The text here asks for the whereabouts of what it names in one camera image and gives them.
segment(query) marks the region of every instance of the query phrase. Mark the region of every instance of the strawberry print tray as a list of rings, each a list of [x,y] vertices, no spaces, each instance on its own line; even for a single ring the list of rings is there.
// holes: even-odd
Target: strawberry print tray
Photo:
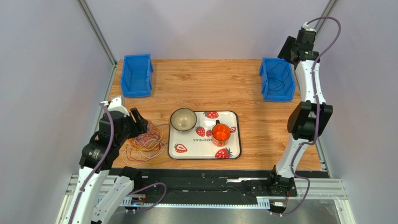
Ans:
[[[169,156],[173,159],[236,159],[241,155],[238,116],[232,111],[195,111],[195,128],[180,132],[170,125]],[[223,147],[212,143],[212,128],[216,120],[227,125],[231,137]]]

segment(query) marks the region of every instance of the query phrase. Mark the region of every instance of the blue bin with black cable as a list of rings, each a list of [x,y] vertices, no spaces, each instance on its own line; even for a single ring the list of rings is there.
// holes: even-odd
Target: blue bin with black cable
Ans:
[[[153,66],[150,55],[126,55],[120,86],[125,97],[151,96]]]
[[[259,75],[263,100],[290,102],[293,99],[296,84],[290,63],[280,58],[264,57]]]

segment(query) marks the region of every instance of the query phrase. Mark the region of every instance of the pile of colorful string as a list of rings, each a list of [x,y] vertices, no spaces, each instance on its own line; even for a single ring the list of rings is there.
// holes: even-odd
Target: pile of colorful string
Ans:
[[[128,165],[139,165],[157,158],[167,145],[167,142],[162,141],[164,125],[168,126],[149,121],[148,131],[145,134],[129,139],[130,144],[121,155],[123,161]]]

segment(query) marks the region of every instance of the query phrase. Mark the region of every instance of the red cup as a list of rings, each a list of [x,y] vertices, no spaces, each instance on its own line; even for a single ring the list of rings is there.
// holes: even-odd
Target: red cup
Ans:
[[[216,125],[212,129],[212,142],[215,146],[223,147],[228,143],[229,137],[231,137],[231,131],[225,124],[220,124],[219,120],[216,120]]]

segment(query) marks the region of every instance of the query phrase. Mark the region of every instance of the gray wall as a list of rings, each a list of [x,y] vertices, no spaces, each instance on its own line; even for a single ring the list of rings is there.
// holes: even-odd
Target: gray wall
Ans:
[[[0,3],[0,223],[54,223],[111,65],[75,0]]]
[[[87,0],[116,59],[261,58],[327,0]]]
[[[321,59],[320,80],[334,113],[322,135],[335,177],[358,224],[397,223],[398,1],[341,0],[337,43]],[[316,49],[336,33],[330,21]]]

